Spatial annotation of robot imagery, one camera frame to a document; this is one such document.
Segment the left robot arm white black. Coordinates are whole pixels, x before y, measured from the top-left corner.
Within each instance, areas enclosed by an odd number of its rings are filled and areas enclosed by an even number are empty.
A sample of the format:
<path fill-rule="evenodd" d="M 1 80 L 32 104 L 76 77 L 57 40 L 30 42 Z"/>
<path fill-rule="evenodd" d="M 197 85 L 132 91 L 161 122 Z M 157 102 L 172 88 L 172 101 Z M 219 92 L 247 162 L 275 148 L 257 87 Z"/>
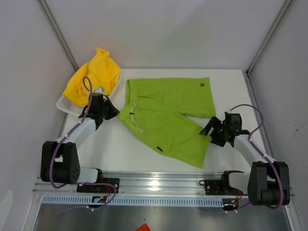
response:
<path fill-rule="evenodd" d="M 89 97 L 75 125 L 55 141 L 46 141 L 42 146 L 40 178 L 50 182 L 56 189 L 67 184 L 87 183 L 93 192 L 104 188 L 98 168 L 81 167 L 78 149 L 105 120 L 119 114 L 108 96 L 94 93 Z"/>

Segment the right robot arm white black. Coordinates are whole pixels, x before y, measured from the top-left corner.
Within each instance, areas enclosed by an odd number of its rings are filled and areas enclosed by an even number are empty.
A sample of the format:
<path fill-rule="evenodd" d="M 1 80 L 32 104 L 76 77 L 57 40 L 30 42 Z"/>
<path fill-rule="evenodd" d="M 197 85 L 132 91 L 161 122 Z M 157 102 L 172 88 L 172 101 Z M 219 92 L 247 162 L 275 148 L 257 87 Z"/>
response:
<path fill-rule="evenodd" d="M 250 165 L 248 175 L 240 170 L 225 170 L 220 180 L 205 180 L 207 195 L 234 195 L 243 193 L 252 205 L 272 209 L 290 203 L 289 167 L 264 153 L 250 132 L 242 128 L 240 114 L 225 113 L 225 119 L 212 117 L 201 135 L 209 135 L 211 143 L 224 147 L 229 143 Z"/>

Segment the lime green shorts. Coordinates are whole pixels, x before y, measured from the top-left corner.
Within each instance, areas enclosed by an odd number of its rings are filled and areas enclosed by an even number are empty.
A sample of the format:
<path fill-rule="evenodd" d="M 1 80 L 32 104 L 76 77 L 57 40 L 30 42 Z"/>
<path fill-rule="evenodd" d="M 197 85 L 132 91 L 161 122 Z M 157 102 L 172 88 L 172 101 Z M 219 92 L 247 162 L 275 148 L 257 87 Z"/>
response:
<path fill-rule="evenodd" d="M 157 153 L 202 168 L 210 137 L 189 117 L 216 115 L 210 79 L 128 79 L 118 118 Z"/>

